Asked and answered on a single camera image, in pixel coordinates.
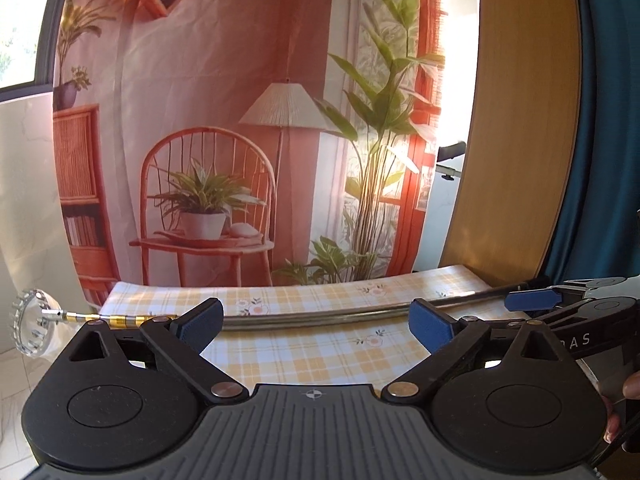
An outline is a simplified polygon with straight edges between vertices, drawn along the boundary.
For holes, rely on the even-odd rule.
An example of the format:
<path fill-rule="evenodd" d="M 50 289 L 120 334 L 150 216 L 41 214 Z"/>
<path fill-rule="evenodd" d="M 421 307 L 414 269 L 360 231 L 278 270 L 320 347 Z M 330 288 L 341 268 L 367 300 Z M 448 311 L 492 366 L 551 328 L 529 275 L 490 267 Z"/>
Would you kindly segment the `person's right hand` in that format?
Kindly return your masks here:
<path fill-rule="evenodd" d="M 640 373 L 635 372 L 630 375 L 623 384 L 623 396 L 626 400 L 638 401 L 640 399 Z M 620 415 L 620 403 L 613 403 L 606 396 L 602 398 L 606 411 L 608 412 L 608 424 L 606 425 L 603 439 L 607 444 L 611 444 L 620 433 L 622 419 Z"/>

